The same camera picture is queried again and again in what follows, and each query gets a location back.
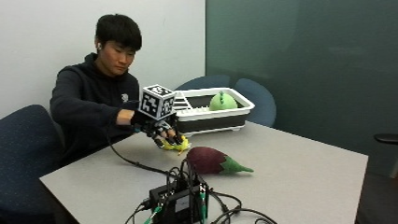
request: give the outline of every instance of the white wall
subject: white wall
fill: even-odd
[[[143,30],[131,67],[143,87],[175,89],[204,76],[204,0],[0,0],[0,118],[20,107],[48,108],[58,72],[95,51],[104,14],[129,16]]]

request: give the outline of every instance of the fiducial marker cube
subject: fiducial marker cube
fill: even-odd
[[[160,85],[143,88],[140,111],[151,118],[160,120],[175,113],[176,92]]]

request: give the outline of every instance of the green pear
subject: green pear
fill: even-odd
[[[237,101],[232,95],[221,91],[216,96],[213,96],[209,105],[211,111],[236,109],[236,108],[237,108]]]

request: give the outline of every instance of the gray table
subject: gray table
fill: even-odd
[[[297,135],[247,122],[235,132],[204,133],[189,138],[193,147],[213,147],[253,173],[205,175],[209,187],[237,196],[247,208],[265,213],[279,224],[353,223],[360,200],[368,156]],[[185,153],[156,148],[144,134],[115,145],[132,161],[169,170]],[[83,224],[124,223],[148,191],[165,184],[165,176],[123,161],[106,148],[42,177],[60,203]],[[209,223],[221,214],[209,202]],[[149,211],[136,216],[144,223]],[[255,223],[256,215],[243,213],[233,223]]]

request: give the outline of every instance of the white plastic basket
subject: white plastic basket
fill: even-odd
[[[236,99],[239,107],[211,111],[211,100],[221,91]],[[173,108],[177,111],[180,131],[189,136],[195,133],[240,130],[255,104],[231,88],[211,88],[177,91]]]

